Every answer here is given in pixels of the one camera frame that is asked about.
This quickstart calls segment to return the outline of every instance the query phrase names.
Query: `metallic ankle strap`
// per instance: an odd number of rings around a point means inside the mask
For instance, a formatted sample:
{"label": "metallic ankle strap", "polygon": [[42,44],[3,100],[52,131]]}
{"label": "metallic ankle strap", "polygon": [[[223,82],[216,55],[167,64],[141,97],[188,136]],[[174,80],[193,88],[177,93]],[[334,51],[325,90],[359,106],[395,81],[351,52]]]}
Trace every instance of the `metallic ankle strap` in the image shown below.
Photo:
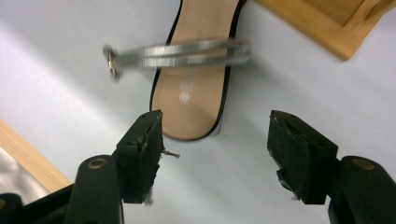
{"label": "metallic ankle strap", "polygon": [[241,65],[248,61],[250,48],[250,43],[243,40],[203,40],[132,49],[122,54],[104,47],[104,54],[111,75],[119,79],[122,70],[129,67]]}

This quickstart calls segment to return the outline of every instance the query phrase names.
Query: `white table surface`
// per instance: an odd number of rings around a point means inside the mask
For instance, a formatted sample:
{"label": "white table surface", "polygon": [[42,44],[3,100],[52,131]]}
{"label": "white table surface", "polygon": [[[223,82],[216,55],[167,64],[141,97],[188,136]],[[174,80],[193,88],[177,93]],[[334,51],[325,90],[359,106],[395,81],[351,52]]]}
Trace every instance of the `white table surface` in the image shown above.
{"label": "white table surface", "polygon": [[[1,1],[0,118],[74,179],[85,159],[110,154],[149,110],[153,70],[109,76],[102,46],[164,42],[178,0]],[[277,181],[266,149],[272,109],[292,113],[396,179],[396,10],[341,62],[280,18],[247,2],[237,36],[254,51],[232,69],[221,132],[164,139],[154,205],[125,205],[126,223],[329,223]]]}

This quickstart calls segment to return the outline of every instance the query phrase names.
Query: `sandal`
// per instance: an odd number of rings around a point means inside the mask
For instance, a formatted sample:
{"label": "sandal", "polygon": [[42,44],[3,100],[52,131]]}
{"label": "sandal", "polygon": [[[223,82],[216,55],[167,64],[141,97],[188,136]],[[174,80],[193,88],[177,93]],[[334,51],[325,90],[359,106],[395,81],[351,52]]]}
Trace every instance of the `sandal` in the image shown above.
{"label": "sandal", "polygon": [[[235,36],[247,0],[181,0],[167,44]],[[218,51],[226,55],[227,51]],[[224,108],[230,66],[178,67],[157,70],[150,110],[163,112],[163,133],[183,141],[213,133]]]}

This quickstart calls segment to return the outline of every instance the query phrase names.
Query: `sandal insole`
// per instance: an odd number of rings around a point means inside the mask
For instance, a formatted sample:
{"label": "sandal insole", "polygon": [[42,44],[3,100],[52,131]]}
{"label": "sandal insole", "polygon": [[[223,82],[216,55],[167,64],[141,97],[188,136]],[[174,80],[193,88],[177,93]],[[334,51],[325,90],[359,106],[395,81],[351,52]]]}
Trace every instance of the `sandal insole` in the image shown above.
{"label": "sandal insole", "polygon": [[[171,43],[228,39],[239,0],[183,0]],[[225,67],[163,68],[151,109],[163,112],[163,133],[179,140],[206,136],[219,116]]]}

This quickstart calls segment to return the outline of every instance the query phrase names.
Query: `insole logo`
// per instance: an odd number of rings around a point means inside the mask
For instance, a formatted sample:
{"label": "insole logo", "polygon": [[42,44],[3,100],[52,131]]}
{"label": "insole logo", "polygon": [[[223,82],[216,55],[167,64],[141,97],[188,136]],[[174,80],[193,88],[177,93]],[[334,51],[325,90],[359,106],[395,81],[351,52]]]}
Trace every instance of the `insole logo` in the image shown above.
{"label": "insole logo", "polygon": [[182,105],[186,105],[191,99],[196,74],[196,68],[189,68],[184,72],[184,79],[180,83],[180,94],[178,95],[178,100]]}

